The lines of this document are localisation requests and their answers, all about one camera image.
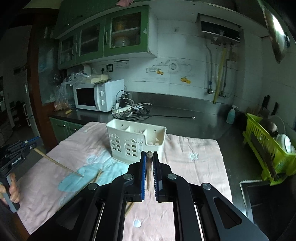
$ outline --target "wall outlet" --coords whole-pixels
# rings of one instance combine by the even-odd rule
[[[236,52],[229,51],[229,59],[231,61],[236,62],[237,61],[237,54],[236,54]]]
[[[106,64],[107,72],[113,72],[113,64]]]

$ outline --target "white microwave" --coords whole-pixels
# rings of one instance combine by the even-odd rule
[[[105,83],[79,84],[73,87],[77,109],[108,112],[124,91],[124,80],[110,80]]]

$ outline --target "chopstick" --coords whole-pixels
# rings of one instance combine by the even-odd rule
[[[40,151],[38,148],[34,148],[34,151],[36,151],[38,154],[40,154],[41,156],[45,157],[47,160],[50,160],[51,162],[53,162],[54,164],[58,165],[61,168],[64,168],[65,170],[72,172],[80,177],[83,177],[81,174],[79,174],[78,172],[73,171],[72,169],[58,163],[57,161],[55,161],[54,159],[50,158],[49,156],[45,155],[42,151]]]

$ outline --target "cabinet glass door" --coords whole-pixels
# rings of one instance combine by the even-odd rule
[[[59,43],[59,69],[75,64],[76,35],[71,34],[60,40]]]
[[[105,17],[84,24],[78,32],[76,63],[103,57]]]
[[[108,15],[104,56],[148,50],[148,10],[141,6]]]

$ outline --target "blue liquid soap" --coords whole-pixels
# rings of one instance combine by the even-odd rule
[[[226,122],[231,125],[234,123],[234,119],[235,119],[235,109],[234,108],[237,108],[237,107],[235,105],[232,105],[232,109],[228,112],[227,120],[226,120]]]

